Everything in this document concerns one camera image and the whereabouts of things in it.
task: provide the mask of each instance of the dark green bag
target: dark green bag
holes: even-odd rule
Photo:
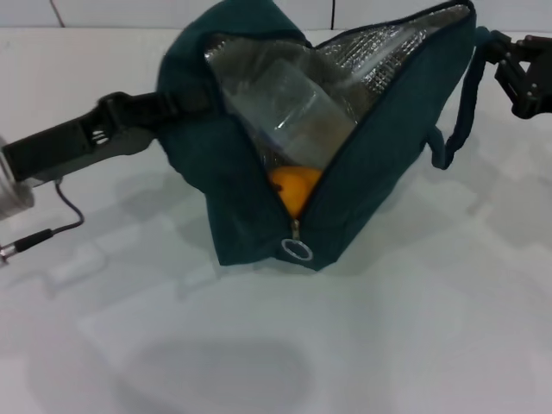
[[[405,58],[324,171],[298,220],[299,229],[270,186],[246,129],[226,110],[205,51],[219,34],[312,45],[270,0],[226,0],[182,33],[162,62],[158,89],[207,88],[216,114],[166,125],[159,131],[160,142],[171,165],[205,194],[222,265],[275,257],[322,269],[339,259],[426,144],[434,152],[435,166],[449,166],[473,121],[473,111],[461,109],[455,133],[446,145],[436,129],[444,104],[472,59],[476,18],[469,1],[448,2],[402,20],[350,30],[317,47],[331,47],[348,41],[347,36],[362,36],[450,8],[463,12],[434,33],[428,32]],[[462,98],[466,108],[474,106],[477,88],[471,85],[478,83],[485,64],[476,58],[466,78]],[[291,254],[282,245],[287,239],[297,241],[295,247],[285,242]]]

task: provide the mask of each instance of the white surface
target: white surface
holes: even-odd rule
[[[48,0],[0,0],[0,27],[58,27]]]
[[[356,28],[417,13],[437,0],[336,0],[335,28]],[[552,31],[549,0],[474,0],[478,24],[497,30]]]
[[[151,91],[177,33],[0,31],[2,134]],[[552,116],[513,117],[488,70],[454,166],[423,156],[316,275],[219,267],[203,197],[157,145],[75,173],[86,225],[0,271],[0,411],[551,412],[551,133]],[[73,219],[51,186],[36,196],[3,242]]]
[[[332,0],[276,0],[302,29],[330,28]],[[67,27],[183,28],[217,0],[55,0]]]

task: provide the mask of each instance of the orange fruit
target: orange fruit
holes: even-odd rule
[[[293,218],[298,218],[322,171],[307,166],[279,166],[270,181]]]

